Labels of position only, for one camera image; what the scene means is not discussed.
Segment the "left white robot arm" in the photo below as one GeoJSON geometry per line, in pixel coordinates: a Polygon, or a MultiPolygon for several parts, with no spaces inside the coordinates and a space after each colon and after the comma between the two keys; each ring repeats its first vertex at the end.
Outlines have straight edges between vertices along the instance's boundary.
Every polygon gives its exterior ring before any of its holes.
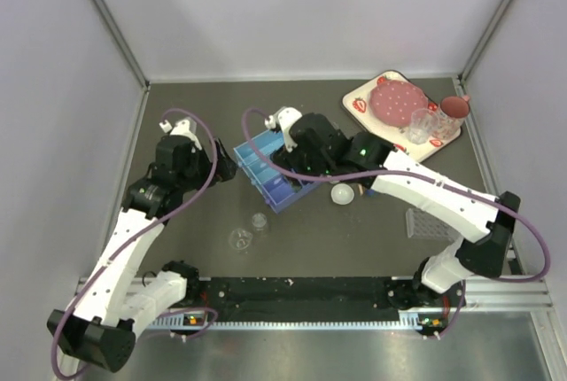
{"type": "Polygon", "coordinates": [[[133,297],[128,289],[153,242],[168,221],[217,183],[234,178],[236,162],[221,140],[212,153],[190,134],[160,138],[144,176],[128,186],[113,233],[81,291],[64,310],[51,312],[51,365],[56,377],[64,354],[116,372],[133,352],[141,333],[169,307],[191,307],[200,299],[197,270],[182,261],[165,264],[155,280],[133,297]]]}

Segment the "clear glass dish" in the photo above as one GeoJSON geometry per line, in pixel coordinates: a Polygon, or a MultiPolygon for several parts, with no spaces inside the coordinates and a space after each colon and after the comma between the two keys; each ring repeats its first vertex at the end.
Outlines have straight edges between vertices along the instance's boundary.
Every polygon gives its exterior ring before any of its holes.
{"type": "Polygon", "coordinates": [[[239,253],[247,250],[251,246],[252,241],[253,241],[252,232],[243,228],[233,229],[230,232],[228,238],[230,247],[239,253]]]}

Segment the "clear acrylic test tube rack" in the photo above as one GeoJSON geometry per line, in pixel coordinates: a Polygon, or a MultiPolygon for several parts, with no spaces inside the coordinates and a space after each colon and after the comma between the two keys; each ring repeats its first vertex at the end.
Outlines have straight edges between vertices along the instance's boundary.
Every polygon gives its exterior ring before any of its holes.
{"type": "Polygon", "coordinates": [[[449,225],[418,208],[409,208],[405,218],[408,238],[448,241],[456,239],[455,231],[449,225]]]}

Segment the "purple drawer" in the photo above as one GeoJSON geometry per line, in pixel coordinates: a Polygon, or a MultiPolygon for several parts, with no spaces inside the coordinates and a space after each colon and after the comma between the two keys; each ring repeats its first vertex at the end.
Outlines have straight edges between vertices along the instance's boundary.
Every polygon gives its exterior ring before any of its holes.
{"type": "Polygon", "coordinates": [[[291,184],[284,176],[277,175],[269,181],[257,185],[256,188],[272,211],[280,214],[320,185],[320,183],[301,183],[297,186],[291,184]]]}

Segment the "light blue drawer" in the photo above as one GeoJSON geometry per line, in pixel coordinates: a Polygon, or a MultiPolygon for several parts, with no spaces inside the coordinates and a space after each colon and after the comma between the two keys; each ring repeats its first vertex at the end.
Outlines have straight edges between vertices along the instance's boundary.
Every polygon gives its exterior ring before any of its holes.
{"type": "Polygon", "coordinates": [[[245,171],[252,185],[261,186],[271,180],[280,178],[281,174],[271,166],[259,159],[256,155],[250,155],[242,161],[242,169],[245,171]]]}
{"type": "MultiPolygon", "coordinates": [[[[258,148],[260,153],[270,156],[274,151],[284,145],[284,137],[281,132],[265,130],[252,138],[253,144],[258,148]]],[[[234,148],[237,163],[240,167],[249,166],[259,160],[258,155],[252,149],[248,142],[243,142],[234,148]]]]}

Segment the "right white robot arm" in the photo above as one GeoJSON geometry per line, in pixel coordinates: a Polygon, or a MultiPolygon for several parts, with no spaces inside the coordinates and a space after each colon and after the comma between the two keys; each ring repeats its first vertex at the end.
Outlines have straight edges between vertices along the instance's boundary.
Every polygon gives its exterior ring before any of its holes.
{"type": "Polygon", "coordinates": [[[368,131],[346,137],[319,113],[283,107],[268,116],[265,125],[283,135],[283,146],[271,159],[287,172],[358,183],[403,200],[458,232],[459,239],[422,261],[410,283],[388,285],[394,307],[431,307],[470,276],[501,276],[515,228],[514,218],[505,211],[519,208],[515,194],[478,195],[368,131]]]}

